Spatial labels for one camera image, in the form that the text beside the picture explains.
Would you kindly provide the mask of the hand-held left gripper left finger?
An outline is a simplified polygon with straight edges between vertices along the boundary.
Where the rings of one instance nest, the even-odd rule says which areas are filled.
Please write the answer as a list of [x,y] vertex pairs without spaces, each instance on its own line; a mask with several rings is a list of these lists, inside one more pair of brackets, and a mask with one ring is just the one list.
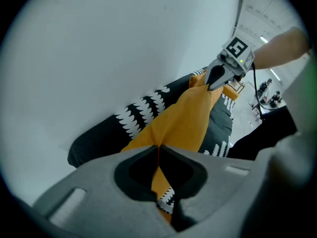
[[169,238],[175,229],[151,190],[158,149],[141,147],[81,165],[50,187],[34,209],[63,235]]

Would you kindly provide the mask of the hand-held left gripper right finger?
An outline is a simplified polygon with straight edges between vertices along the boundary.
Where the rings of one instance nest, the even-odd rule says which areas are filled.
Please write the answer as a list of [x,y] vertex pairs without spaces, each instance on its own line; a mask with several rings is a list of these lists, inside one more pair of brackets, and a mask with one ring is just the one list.
[[256,162],[162,146],[159,165],[175,191],[172,220],[165,228],[170,238],[204,221],[227,203]]

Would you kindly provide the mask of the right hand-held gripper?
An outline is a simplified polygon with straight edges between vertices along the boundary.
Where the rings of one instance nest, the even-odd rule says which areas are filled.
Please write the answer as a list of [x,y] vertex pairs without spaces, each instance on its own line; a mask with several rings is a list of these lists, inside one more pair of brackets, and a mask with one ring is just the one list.
[[240,81],[252,68],[254,52],[240,38],[234,36],[222,46],[216,60],[206,70],[205,84],[213,91],[228,81]]

